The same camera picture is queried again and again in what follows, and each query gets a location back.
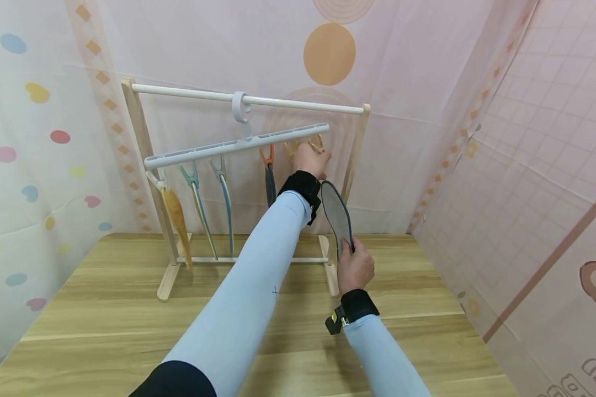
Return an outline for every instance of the wooden table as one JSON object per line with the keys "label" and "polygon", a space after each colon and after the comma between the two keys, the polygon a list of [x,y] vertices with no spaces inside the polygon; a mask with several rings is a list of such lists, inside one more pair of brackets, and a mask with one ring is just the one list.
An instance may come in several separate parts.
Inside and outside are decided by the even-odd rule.
{"label": "wooden table", "polygon": [[[194,246],[210,256],[199,239]],[[516,396],[456,300],[407,235],[364,237],[376,260],[368,290],[433,396]],[[225,238],[216,239],[227,251]],[[238,238],[238,247],[244,237]],[[303,237],[296,256],[317,256]],[[166,263],[161,235],[111,234],[77,267],[0,366],[0,397],[127,396],[201,311],[230,265],[181,269],[170,300],[157,300]],[[338,301],[321,266],[285,277],[243,396],[370,396],[360,364],[324,319]]]}

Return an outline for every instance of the blue dot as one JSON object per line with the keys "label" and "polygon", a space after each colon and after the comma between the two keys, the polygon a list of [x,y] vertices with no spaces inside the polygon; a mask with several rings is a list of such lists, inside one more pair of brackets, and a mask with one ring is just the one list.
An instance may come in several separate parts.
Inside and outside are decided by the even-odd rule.
{"label": "blue dot", "polygon": [[15,273],[14,275],[10,275],[9,277],[4,280],[4,283],[9,287],[17,287],[18,285],[22,285],[26,283],[27,277],[24,273]]}
{"label": "blue dot", "polygon": [[25,195],[26,200],[29,202],[35,202],[38,200],[38,188],[35,186],[25,186],[22,188],[22,194]]}
{"label": "blue dot", "polygon": [[113,228],[113,225],[109,224],[109,222],[102,222],[99,225],[99,229],[102,232],[107,232],[107,231],[111,230],[112,228]]}
{"label": "blue dot", "polygon": [[26,52],[26,42],[13,33],[5,33],[0,36],[0,44],[3,49],[14,54],[23,54]]}

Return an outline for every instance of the wooden rack frame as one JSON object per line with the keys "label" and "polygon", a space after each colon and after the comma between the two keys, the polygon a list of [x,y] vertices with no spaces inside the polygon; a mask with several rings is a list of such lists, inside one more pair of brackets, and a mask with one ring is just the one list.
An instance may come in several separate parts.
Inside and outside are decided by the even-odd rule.
{"label": "wooden rack frame", "polygon": [[[139,99],[139,92],[223,101],[230,100],[231,97],[230,94],[224,93],[201,92],[194,91],[192,89],[144,86],[142,84],[135,84],[135,80],[132,78],[124,78],[121,82],[121,87],[126,99],[126,105],[128,108],[128,114],[130,115],[132,129],[135,131],[135,137],[139,147],[139,155],[142,160],[154,155],[154,153],[152,149],[152,143],[150,141],[150,135],[148,134],[146,118],[143,115],[143,107]],[[357,166],[358,159],[360,158],[360,150],[366,131],[366,124],[369,122],[369,104],[364,104],[361,108],[351,108],[348,106],[319,104],[316,102],[268,99],[256,96],[244,96],[243,102],[257,105],[280,106],[282,108],[311,109],[358,114],[360,116],[360,120],[353,135],[351,153],[347,161],[347,170],[344,173],[343,187],[340,191],[344,202],[348,201],[349,193],[351,192],[351,186],[353,184],[353,176],[355,176],[355,168]],[[159,179],[157,170],[149,170],[148,172],[151,172],[156,179]],[[181,264],[185,263],[185,258],[183,258],[183,246],[181,242],[177,243],[177,239],[175,238],[175,233],[172,229],[172,224],[169,220],[161,193],[153,183],[148,184],[150,185],[152,199],[155,201],[157,217],[159,218],[159,224],[161,225],[161,230],[168,251],[168,265],[165,268],[165,273],[163,275],[163,279],[161,279],[159,289],[157,289],[157,298],[159,298],[160,301],[165,302],[168,300],[170,292],[172,291],[172,286],[177,279],[178,270]],[[193,234],[188,233],[188,238],[191,241]],[[320,243],[322,256],[319,258],[294,258],[292,262],[306,262],[323,266],[324,274],[326,274],[327,277],[329,293],[331,296],[336,296],[339,294],[339,289],[337,286],[336,243],[333,239],[333,234],[330,234],[329,236],[319,235],[318,241]],[[193,258],[194,263],[233,263],[235,261],[236,258],[219,258],[219,260],[216,260],[213,257]]]}

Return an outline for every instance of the light blue sleeve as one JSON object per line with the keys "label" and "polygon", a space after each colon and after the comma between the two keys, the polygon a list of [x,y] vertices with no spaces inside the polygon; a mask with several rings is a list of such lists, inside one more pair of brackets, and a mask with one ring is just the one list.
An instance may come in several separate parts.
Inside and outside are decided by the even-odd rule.
{"label": "light blue sleeve", "polygon": [[238,394],[272,317],[310,206],[287,191],[260,219],[230,273],[163,360],[200,369],[217,396]]}
{"label": "light blue sleeve", "polygon": [[364,316],[343,330],[360,359],[373,396],[430,396],[415,367],[379,317]]}

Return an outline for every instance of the right hand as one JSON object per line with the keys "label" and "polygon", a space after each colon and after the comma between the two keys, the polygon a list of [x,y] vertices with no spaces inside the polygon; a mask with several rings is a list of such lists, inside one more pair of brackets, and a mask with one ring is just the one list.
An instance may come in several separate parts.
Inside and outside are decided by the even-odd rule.
{"label": "right hand", "polygon": [[353,238],[355,248],[353,254],[347,240],[343,239],[341,243],[342,251],[338,260],[337,276],[340,294],[344,295],[353,289],[364,289],[366,284],[369,284],[375,274],[375,261],[360,239]]}
{"label": "right hand", "polygon": [[305,171],[318,179],[327,179],[327,163],[331,153],[313,143],[302,143],[291,158],[294,171]]}

